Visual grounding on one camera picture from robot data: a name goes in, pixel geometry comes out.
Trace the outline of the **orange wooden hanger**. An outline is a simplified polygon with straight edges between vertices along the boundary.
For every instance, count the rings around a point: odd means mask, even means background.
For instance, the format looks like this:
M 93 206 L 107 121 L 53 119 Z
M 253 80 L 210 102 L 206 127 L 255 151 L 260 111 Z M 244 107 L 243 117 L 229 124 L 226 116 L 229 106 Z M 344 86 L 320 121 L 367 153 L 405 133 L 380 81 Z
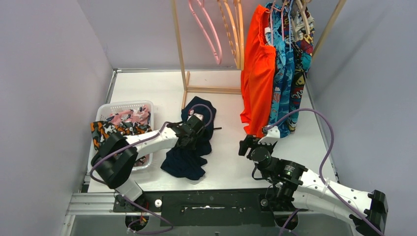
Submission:
M 222 15 L 226 35 L 229 40 L 229 45 L 231 48 L 232 55 L 234 57 L 236 67 L 237 69 L 241 69 L 238 29 L 235 24 L 235 19 L 232 10 L 227 0 L 217 0 L 217 3 Z
M 238 33 L 237 42 L 237 57 L 238 57 L 238 69 L 244 69 L 244 24 L 243 24 L 243 11 L 240 0 L 233 1 L 236 12 L 236 26 Z

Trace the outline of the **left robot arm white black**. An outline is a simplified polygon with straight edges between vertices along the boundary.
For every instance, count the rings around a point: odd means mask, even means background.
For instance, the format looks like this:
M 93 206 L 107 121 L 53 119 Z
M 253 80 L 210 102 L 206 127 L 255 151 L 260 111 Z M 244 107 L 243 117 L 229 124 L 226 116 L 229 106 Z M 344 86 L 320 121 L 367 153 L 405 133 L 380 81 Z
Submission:
M 167 121 L 159 130 L 140 135 L 113 133 L 92 158 L 90 177 L 120 193 L 128 206 L 139 210 L 146 197 L 130 176 L 137 159 L 164 149 L 194 149 L 204 129 L 203 116 L 193 114 L 185 122 Z

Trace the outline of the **navy blue shorts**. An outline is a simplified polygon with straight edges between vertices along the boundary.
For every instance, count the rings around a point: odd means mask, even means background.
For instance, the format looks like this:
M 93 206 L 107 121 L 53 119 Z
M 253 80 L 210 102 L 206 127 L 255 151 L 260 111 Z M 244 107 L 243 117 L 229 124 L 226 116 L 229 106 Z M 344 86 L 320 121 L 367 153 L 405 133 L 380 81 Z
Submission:
M 194 111 L 203 116 L 203 122 L 208 124 L 196 141 L 194 150 L 173 148 L 166 153 L 161 169 L 174 177 L 184 177 L 189 180 L 199 180 L 206 173 L 202 168 L 207 164 L 203 156 L 212 152 L 210 140 L 213 137 L 214 119 L 217 109 L 208 100 L 195 96 L 181 111 L 181 120 L 186 122 L 189 112 Z

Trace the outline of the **orange camouflage shorts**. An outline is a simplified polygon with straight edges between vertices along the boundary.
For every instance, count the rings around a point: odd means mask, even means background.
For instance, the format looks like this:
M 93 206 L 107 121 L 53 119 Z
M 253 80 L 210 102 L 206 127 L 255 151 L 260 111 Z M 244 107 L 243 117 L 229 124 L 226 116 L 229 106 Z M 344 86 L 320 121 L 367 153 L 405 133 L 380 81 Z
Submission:
M 92 136 L 92 153 L 90 154 L 89 162 L 98 152 L 100 146 L 104 144 L 113 133 L 120 133 L 122 136 L 134 136 L 152 131 L 148 124 L 124 121 L 119 124 L 111 123 L 110 121 L 95 121 L 90 124 L 90 129 Z

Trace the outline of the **bright orange shorts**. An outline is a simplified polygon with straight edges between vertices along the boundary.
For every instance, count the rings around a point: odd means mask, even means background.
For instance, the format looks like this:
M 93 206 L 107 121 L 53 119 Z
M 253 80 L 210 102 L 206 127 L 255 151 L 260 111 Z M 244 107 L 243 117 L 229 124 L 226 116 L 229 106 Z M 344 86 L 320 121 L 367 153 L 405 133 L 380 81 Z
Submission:
M 268 124 L 275 72 L 276 51 L 266 44 L 264 35 L 268 23 L 269 10 L 258 5 L 249 25 L 240 76 L 244 106 L 240 119 L 246 124 L 244 131 L 258 138 L 264 136 L 263 127 Z

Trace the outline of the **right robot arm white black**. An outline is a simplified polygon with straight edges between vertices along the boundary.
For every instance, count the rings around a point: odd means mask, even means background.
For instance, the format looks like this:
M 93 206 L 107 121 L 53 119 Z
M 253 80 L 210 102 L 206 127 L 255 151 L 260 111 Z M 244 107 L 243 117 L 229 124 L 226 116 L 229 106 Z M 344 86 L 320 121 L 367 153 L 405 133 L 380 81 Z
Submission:
M 381 236 L 388 213 L 387 198 L 379 190 L 360 191 L 321 177 L 297 162 L 272 157 L 274 145 L 247 135 L 238 154 L 254 162 L 259 180 L 277 186 L 269 202 L 284 210 L 306 209 L 342 220 L 362 236 Z

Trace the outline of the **pink shark print shorts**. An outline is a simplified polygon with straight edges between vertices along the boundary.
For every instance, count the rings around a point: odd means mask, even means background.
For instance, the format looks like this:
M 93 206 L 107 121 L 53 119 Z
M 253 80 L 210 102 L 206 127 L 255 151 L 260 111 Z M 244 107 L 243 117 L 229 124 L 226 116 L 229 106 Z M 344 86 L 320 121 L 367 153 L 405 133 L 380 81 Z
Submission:
M 151 113 L 148 105 L 140 106 L 137 109 L 124 110 L 118 113 L 110 114 L 106 121 L 114 125 L 120 125 L 122 122 L 139 123 L 148 125 Z

